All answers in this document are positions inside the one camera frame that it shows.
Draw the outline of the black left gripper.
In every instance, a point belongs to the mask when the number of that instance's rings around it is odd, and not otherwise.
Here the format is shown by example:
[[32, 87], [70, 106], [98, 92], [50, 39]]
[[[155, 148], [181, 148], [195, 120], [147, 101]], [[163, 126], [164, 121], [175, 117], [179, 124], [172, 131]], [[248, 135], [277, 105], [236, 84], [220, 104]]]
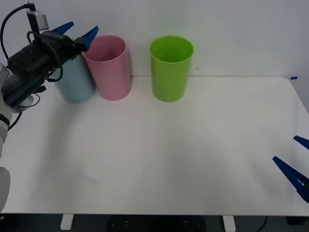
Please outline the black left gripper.
[[68, 22], [51, 31], [35, 35], [34, 40], [8, 59], [7, 67], [22, 78], [47, 78], [64, 63], [86, 52], [98, 33], [95, 26], [83, 36], [72, 40], [64, 35], [74, 23]]

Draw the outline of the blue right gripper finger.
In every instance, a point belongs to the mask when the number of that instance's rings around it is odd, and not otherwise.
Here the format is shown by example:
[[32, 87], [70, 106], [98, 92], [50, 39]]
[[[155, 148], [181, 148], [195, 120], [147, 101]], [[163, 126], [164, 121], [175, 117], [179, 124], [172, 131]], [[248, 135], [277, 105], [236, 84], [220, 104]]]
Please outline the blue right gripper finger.
[[309, 140], [308, 139], [305, 139], [305, 138], [300, 137], [300, 136], [295, 136], [293, 139], [295, 141], [297, 141], [298, 143], [300, 143], [306, 149], [309, 149]]
[[289, 166], [287, 163], [274, 156], [272, 159], [285, 177], [294, 186], [297, 193], [305, 202], [309, 202], [309, 179], [300, 172]]

